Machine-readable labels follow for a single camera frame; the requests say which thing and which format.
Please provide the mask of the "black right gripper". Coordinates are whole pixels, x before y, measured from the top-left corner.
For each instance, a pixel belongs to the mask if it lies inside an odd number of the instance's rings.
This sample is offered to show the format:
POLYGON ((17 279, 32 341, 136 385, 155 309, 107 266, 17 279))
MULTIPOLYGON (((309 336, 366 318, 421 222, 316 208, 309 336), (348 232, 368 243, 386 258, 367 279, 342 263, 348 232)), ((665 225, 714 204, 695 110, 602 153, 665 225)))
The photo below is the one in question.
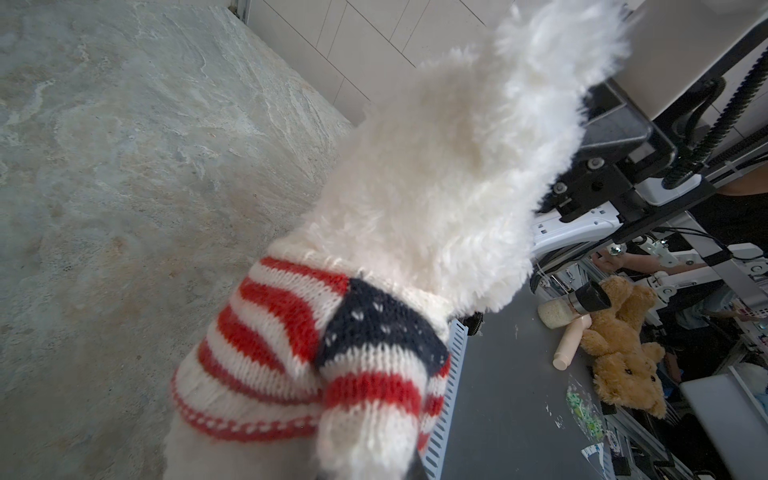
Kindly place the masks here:
POLYGON ((677 158, 677 148, 613 80, 593 87, 586 98, 588 120, 570 169, 560 175, 539 207, 567 223, 609 203, 620 227, 609 238, 631 240, 701 203, 715 193, 702 179, 692 190, 674 193, 655 206, 640 193, 646 180, 660 180, 677 158))

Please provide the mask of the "white plush teddy bear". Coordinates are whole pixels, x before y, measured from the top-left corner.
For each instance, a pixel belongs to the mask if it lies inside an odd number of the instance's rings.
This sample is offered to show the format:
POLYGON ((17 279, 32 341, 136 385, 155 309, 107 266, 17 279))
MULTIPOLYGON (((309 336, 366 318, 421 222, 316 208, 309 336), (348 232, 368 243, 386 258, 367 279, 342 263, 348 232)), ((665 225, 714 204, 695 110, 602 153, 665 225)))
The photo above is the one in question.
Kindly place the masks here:
POLYGON ((588 92, 629 54, 627 27, 619 1, 513 3, 374 107, 262 258, 309 256, 437 296, 450 330, 502 309, 531 273, 535 214, 582 143, 588 92))

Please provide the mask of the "red white striped shirt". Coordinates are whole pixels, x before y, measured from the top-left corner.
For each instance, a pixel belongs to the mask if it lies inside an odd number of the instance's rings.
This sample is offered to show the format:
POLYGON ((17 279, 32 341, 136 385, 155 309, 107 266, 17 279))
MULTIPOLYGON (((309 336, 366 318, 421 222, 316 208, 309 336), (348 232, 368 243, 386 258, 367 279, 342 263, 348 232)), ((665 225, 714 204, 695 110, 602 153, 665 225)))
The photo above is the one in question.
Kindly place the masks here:
POLYGON ((449 305, 305 256, 260 259, 171 381, 168 479, 403 479, 451 366, 449 305))

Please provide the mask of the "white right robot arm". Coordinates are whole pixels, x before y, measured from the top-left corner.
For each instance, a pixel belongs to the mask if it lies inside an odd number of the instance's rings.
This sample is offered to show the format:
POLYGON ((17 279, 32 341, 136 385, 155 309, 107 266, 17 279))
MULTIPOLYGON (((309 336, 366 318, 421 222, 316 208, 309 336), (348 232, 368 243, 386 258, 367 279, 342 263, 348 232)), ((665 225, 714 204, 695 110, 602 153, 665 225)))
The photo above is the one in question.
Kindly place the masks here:
POLYGON ((581 147, 533 224, 533 256, 545 267, 646 234, 715 191, 699 174, 663 187, 677 149, 615 81, 594 87, 587 107, 581 147))

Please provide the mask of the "person forearm in background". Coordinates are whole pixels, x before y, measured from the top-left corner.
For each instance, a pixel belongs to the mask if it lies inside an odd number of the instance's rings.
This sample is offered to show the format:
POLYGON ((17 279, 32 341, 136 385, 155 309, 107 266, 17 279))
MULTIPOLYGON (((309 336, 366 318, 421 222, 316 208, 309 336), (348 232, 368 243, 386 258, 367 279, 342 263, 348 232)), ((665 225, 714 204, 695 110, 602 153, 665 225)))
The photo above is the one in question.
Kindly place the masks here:
POLYGON ((653 275, 658 272, 665 272, 668 275, 704 268, 704 263, 698 264, 679 264, 672 267, 663 266, 659 259, 650 255, 638 255, 623 253, 620 255, 610 255, 607 250, 595 252, 591 255, 592 263, 605 273, 615 273, 621 269, 632 270, 641 274, 653 275))

